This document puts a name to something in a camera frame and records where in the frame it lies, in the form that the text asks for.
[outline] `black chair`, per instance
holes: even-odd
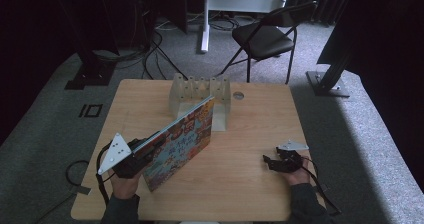
[[[240,45],[240,49],[233,58],[231,58],[231,61],[225,66],[220,74],[224,74],[229,66],[247,60],[246,81],[250,82],[250,62],[252,58],[260,61],[291,51],[286,78],[287,84],[290,78],[293,54],[296,47],[297,26],[302,22],[310,21],[316,8],[316,2],[282,7],[266,14],[260,22],[235,28],[232,31],[232,36]],[[278,27],[290,29],[284,33]],[[292,32],[293,39],[288,37]],[[247,59],[233,63],[242,50],[247,53]]]

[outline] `white desk leg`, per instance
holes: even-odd
[[[202,36],[202,49],[203,53],[208,52],[209,48],[209,6],[208,1],[205,0],[205,11],[204,11],[204,24],[203,24],[203,36]]]

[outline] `hand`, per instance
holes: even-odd
[[[302,163],[303,167],[308,169],[308,163],[309,161],[306,159],[306,157],[304,157]],[[283,175],[283,177],[287,180],[290,186],[310,182],[310,175],[303,168],[299,168],[298,170],[292,173],[281,173],[281,175]]]
[[[113,195],[118,199],[131,199],[138,188],[138,181],[140,180],[143,170],[137,173],[133,178],[119,178],[117,175],[113,175],[113,171],[109,170],[109,176],[113,175],[110,178],[112,183]]]

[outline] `chair backrest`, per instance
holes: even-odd
[[[262,25],[295,27],[302,22],[310,21],[317,8],[317,2],[309,2],[298,6],[277,8],[261,20]]]

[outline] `metal stand base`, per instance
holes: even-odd
[[[87,74],[83,64],[74,79],[68,81],[65,90],[83,90],[85,86],[107,86],[112,78],[117,63],[103,63],[97,73]]]
[[[309,79],[309,83],[314,89],[315,95],[317,96],[331,96],[331,97],[350,97],[349,92],[347,91],[343,81],[339,79],[337,84],[329,91],[324,91],[321,89],[320,81],[324,76],[325,72],[315,72],[308,71],[306,72],[306,76]]]

